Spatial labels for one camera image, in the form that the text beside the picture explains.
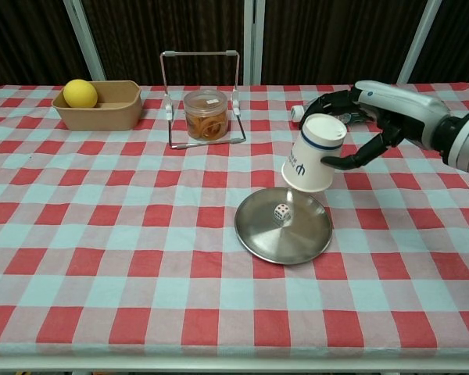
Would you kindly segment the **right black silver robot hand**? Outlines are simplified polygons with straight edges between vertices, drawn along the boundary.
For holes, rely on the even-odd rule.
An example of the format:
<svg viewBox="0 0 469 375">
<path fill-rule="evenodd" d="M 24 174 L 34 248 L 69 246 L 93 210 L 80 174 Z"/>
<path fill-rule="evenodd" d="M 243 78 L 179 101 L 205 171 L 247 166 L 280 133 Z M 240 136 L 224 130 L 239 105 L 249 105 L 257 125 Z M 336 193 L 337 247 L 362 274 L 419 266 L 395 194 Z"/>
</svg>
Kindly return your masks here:
<svg viewBox="0 0 469 375">
<path fill-rule="evenodd" d="M 305 120 L 313 114 L 345 113 L 359 113 L 374 120 L 381 132 L 352 155 L 326 156 L 321 160 L 337 170 L 365 166 L 405 139 L 419 148 L 431 150 L 431 137 L 440 123 L 450 118 L 449 109 L 437 98 L 374 80 L 361 80 L 350 89 L 314 99 L 305 109 L 299 128 L 303 128 Z"/>
</svg>

